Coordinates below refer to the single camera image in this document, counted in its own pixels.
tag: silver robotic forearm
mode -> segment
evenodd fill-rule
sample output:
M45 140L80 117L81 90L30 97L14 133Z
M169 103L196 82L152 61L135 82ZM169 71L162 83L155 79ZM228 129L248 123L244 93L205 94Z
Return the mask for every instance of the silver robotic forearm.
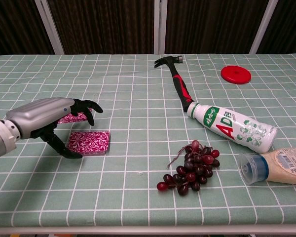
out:
M6 120L0 120L0 156L16 148L19 139L41 137L59 154L67 158L81 158L78 153L70 152L63 142L54 134L58 120L72 113L82 112L88 122L94 125L93 116L89 111L93 108L102 113L101 107L93 101L71 98L40 99L6 113Z

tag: green checkered tablecloth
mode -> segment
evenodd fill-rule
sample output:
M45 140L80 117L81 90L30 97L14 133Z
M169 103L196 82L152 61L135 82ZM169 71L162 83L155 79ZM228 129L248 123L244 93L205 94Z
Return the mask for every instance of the green checkered tablecloth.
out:
M105 156L69 160L41 139L21 140L0 158L0 227L156 226L296 223L296 185L246 186L235 155L245 147L215 135L181 108L160 55L0 56L0 117L33 100L71 97L98 102L95 126L60 124L73 131L111 131ZM176 67L193 98L230 108L279 128L272 149L296 147L296 54L183 55ZM252 74L248 84L220 77L226 65ZM197 139L219 149L221 166L200 192L160 193L156 184L185 144Z

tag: mayonnaise bottle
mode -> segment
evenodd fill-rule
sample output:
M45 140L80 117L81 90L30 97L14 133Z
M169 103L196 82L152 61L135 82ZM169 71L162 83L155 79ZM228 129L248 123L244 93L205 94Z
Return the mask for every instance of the mayonnaise bottle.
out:
M261 154L268 152L277 128L218 106L192 102L187 115L197 119L214 133Z
M261 155L240 154L236 158L247 185L262 180L296 184L296 148L284 148Z

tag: red plastic disc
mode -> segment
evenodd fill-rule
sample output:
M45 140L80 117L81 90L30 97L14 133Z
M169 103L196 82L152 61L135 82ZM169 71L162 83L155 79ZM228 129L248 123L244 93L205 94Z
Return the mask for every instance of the red plastic disc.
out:
M251 80L250 72L242 67L238 66L227 66L221 71L221 76L227 82L234 84L245 84Z

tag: pink patterned box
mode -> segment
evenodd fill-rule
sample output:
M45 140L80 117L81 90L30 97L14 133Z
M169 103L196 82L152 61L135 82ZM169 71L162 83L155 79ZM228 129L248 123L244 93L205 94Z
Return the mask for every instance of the pink patterned box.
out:
M83 113L78 113L78 116L73 116L72 114L67 114L66 116L62 117L58 123L69 123L69 122L81 122L87 121L87 117Z
M84 156L103 155L110 143L110 132L73 132L67 148Z

